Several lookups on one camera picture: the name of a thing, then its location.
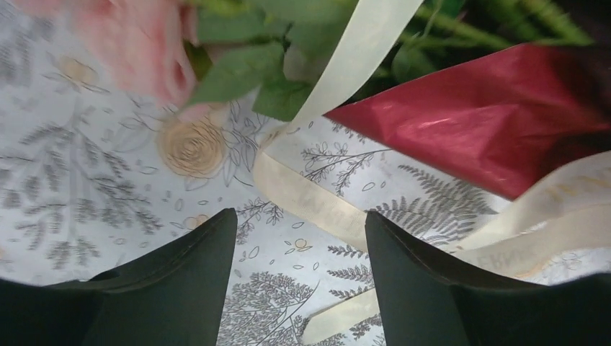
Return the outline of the pink fake flower stem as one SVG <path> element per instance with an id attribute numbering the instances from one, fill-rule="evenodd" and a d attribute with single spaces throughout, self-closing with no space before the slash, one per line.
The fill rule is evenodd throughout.
<path id="1" fill-rule="evenodd" d="M 348 27 L 360 61 L 390 40 L 350 99 L 519 43 L 590 46 L 558 1 L 15 1 L 45 24 L 65 17 L 114 84 L 186 108 L 260 93 L 255 110 L 297 114 Z"/>

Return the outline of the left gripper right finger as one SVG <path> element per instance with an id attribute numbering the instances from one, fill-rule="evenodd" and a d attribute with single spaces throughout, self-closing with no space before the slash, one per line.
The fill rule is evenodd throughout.
<path id="1" fill-rule="evenodd" d="M 560 285 L 482 270 L 370 211 L 365 233 L 388 345 L 608 345 L 610 276 Z"/>

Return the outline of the cream ribbon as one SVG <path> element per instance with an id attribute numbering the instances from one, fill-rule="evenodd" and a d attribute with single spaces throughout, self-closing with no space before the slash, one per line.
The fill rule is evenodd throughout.
<path id="1" fill-rule="evenodd" d="M 515 199 L 412 159 L 328 118 L 348 105 L 391 45 L 381 38 L 376 51 L 343 63 L 365 44 L 357 33 L 345 30 L 298 114 L 264 142 L 253 175 L 269 200 L 369 261 L 365 222 L 375 211 L 507 278 L 553 286 L 610 276 L 610 149 L 554 169 Z M 303 342 L 319 343 L 373 316 L 381 319 L 374 278 L 369 290 L 313 314 Z"/>

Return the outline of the dark red wrapping paper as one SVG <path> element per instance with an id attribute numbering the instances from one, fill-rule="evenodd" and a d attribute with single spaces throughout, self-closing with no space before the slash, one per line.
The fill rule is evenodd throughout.
<path id="1" fill-rule="evenodd" d="M 328 118 L 515 199 L 554 169 L 610 149 L 610 48 L 517 45 Z"/>

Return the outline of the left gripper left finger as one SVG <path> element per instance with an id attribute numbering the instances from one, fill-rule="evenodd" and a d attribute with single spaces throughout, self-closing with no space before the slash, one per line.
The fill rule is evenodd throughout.
<path id="1" fill-rule="evenodd" d="M 1 282 L 3 345 L 214 345 L 237 216 L 227 208 L 88 281 Z"/>

